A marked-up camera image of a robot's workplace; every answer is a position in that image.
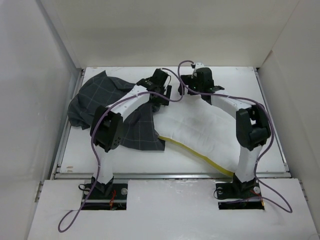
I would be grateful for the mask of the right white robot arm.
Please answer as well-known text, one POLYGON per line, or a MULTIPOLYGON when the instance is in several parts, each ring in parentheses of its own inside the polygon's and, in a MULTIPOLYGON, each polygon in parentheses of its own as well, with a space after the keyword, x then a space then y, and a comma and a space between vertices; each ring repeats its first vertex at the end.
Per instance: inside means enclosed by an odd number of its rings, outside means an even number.
POLYGON ((263 145, 273 136, 270 118, 259 102, 230 95, 224 87, 215 85, 210 68, 192 65, 193 73, 178 75, 181 95, 200 95, 201 98, 235 119, 236 139, 240 144, 237 169, 231 186, 233 194, 243 197, 250 191, 255 179, 255 167, 263 145))

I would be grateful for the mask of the dark grey checked pillowcase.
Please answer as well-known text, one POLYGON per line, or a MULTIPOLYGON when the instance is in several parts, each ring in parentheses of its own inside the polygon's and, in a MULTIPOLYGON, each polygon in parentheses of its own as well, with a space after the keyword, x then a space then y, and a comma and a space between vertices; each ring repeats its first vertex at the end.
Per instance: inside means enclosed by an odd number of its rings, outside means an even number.
MULTIPOLYGON (((108 76, 105 71, 91 77, 69 103, 67 116, 70 125, 89 129, 99 106, 117 102, 133 87, 133 83, 108 76)), ((147 102, 125 119, 120 142, 123 147, 139 151, 165 150, 165 141, 158 138, 155 130, 153 113, 153 105, 147 102)))

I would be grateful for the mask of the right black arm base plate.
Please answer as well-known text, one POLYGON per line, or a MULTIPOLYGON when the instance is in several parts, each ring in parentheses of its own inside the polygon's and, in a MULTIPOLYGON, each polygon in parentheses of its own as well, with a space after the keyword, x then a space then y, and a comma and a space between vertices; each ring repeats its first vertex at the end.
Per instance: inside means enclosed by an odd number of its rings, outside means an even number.
POLYGON ((219 210, 264 210, 261 189, 256 180, 246 186, 235 182, 218 182, 215 184, 215 197, 219 210))

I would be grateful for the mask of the white pillow with yellow piping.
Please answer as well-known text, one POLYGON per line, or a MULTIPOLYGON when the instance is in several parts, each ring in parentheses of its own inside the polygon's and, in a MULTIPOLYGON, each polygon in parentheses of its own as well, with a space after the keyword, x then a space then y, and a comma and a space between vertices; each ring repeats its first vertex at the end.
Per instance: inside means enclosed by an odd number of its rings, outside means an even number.
POLYGON ((206 161, 222 174, 232 177, 239 163, 241 146, 236 138, 236 121, 228 113, 198 96, 153 114, 160 139, 171 142, 206 161))

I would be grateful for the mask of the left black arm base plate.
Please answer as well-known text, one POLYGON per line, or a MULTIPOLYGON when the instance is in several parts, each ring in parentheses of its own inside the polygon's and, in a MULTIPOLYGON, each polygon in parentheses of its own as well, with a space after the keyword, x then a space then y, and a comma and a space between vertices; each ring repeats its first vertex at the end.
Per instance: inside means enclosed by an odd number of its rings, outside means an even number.
POLYGON ((127 209, 128 184, 114 183, 107 195, 94 189, 82 210, 85 211, 122 211, 127 209))

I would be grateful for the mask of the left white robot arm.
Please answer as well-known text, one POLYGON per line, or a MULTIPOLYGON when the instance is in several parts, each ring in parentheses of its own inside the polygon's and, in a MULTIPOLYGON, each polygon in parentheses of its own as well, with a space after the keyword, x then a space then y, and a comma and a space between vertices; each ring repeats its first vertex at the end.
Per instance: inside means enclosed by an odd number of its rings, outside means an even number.
POLYGON ((97 161, 97 172, 92 175, 91 183, 99 197, 104 199, 111 195, 113 172, 110 166, 105 166, 96 147, 106 153, 116 149, 121 143, 124 121, 143 104, 167 106, 172 89, 170 85, 165 86, 168 77, 166 72, 157 68, 151 77, 139 80, 124 97, 96 109, 90 129, 90 144, 97 161))

